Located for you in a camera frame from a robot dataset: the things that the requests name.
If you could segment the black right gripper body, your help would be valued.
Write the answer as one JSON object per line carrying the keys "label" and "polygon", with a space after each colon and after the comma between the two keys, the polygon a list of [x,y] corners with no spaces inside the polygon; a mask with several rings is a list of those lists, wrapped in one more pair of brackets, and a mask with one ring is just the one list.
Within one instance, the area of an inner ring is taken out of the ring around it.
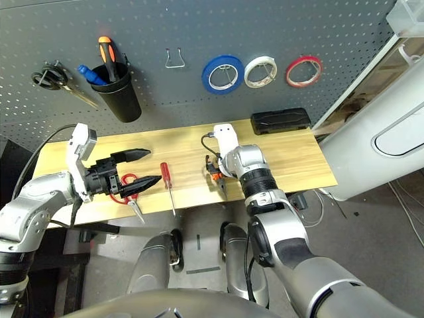
{"label": "black right gripper body", "polygon": [[222,176],[220,169],[213,164],[209,155],[205,156],[205,168],[211,176]]}

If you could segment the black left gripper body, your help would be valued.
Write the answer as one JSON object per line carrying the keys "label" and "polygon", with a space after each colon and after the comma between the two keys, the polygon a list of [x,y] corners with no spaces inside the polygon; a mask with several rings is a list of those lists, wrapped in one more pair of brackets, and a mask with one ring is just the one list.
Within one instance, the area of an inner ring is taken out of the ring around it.
{"label": "black left gripper body", "polygon": [[87,169],[85,183],[90,195],[120,193],[122,183],[117,173],[116,160],[113,157],[97,160]]}

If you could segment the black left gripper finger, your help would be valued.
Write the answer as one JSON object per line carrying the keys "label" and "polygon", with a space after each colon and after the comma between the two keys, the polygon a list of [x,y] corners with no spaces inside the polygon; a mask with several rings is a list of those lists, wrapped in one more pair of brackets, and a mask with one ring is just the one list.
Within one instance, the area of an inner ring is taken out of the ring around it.
{"label": "black left gripper finger", "polygon": [[161,179],[161,176],[145,176],[137,178],[133,174],[127,174],[121,178],[122,187],[119,190],[119,195],[121,198],[136,195],[154,186]]}
{"label": "black left gripper finger", "polygon": [[151,151],[143,148],[133,148],[111,154],[112,159],[118,164],[121,162],[133,162],[151,154]]}

